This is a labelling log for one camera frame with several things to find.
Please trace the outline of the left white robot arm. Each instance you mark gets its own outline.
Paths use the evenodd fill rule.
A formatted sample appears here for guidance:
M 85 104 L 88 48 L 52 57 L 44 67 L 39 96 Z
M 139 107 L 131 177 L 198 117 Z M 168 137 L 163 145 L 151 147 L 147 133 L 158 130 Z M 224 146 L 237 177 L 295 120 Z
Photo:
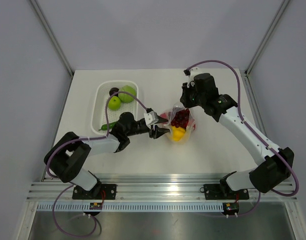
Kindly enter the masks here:
M 135 120 L 132 113 L 124 112 L 107 136 L 82 138 L 72 131 L 67 132 L 46 154 L 44 163 L 63 183 L 73 184 L 73 199 L 114 199 L 115 185 L 105 185 L 96 175 L 83 169 L 87 158 L 123 151 L 130 144 L 130 136 L 148 134 L 150 138 L 157 139 L 170 132 L 168 128 L 159 127 L 167 122 L 153 110 L 145 113 L 140 120 Z

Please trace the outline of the clear zip top bag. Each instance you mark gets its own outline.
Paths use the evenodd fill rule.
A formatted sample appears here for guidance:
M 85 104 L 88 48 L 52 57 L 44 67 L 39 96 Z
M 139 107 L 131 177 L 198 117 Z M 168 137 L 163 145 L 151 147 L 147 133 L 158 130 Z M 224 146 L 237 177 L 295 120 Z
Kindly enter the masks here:
M 170 109 L 162 112 L 160 117 L 167 120 L 160 126 L 170 130 L 165 136 L 175 144 L 186 143 L 191 133 L 196 129 L 196 121 L 192 110 L 184 107 L 181 102 L 175 103 Z

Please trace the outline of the dark red grape bunch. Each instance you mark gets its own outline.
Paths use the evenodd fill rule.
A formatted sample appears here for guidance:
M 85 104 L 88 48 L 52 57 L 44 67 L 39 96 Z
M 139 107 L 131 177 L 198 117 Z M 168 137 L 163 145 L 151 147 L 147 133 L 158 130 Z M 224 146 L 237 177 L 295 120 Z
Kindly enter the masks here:
M 186 129 L 190 117 L 190 110 L 188 108 L 177 111 L 171 120 L 171 126 L 182 127 Z

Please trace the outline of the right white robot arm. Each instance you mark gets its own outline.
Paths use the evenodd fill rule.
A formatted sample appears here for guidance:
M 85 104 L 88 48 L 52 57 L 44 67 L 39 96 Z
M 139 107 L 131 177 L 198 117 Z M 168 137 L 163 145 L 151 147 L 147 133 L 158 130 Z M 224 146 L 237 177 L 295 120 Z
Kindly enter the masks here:
M 231 198 L 239 190 L 256 189 L 267 193 L 291 176 L 294 153 L 280 148 L 255 128 L 238 111 L 238 103 L 228 94 L 219 94 L 209 73 L 190 74 L 182 85 L 180 102 L 186 108 L 201 107 L 205 114 L 228 129 L 246 148 L 257 167 L 232 172 L 220 180 L 220 194 Z

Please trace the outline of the yellow bell pepper toy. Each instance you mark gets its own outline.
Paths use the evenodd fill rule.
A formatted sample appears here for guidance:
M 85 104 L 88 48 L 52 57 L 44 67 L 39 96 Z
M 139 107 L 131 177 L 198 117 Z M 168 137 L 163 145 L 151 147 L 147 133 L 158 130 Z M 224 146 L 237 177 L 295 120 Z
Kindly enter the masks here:
M 172 126 L 172 140 L 179 142 L 186 134 L 186 130 L 182 127 Z

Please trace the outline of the red dragon fruit toy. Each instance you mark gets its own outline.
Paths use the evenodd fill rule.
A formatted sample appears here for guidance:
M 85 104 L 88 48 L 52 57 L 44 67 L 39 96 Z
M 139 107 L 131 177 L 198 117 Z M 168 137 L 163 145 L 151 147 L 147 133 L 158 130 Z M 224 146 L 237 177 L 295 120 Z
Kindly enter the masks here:
M 168 122 L 162 123 L 161 125 L 171 126 L 171 120 L 173 119 L 173 117 L 171 117 L 171 112 L 170 111 L 164 112 L 164 113 L 160 114 L 160 116 L 165 118 L 165 119 L 168 119 Z M 190 127 L 192 127 L 193 129 L 196 128 L 195 120 L 191 116 L 189 117 L 189 122 L 188 122 L 188 125 L 186 127 L 186 130 Z

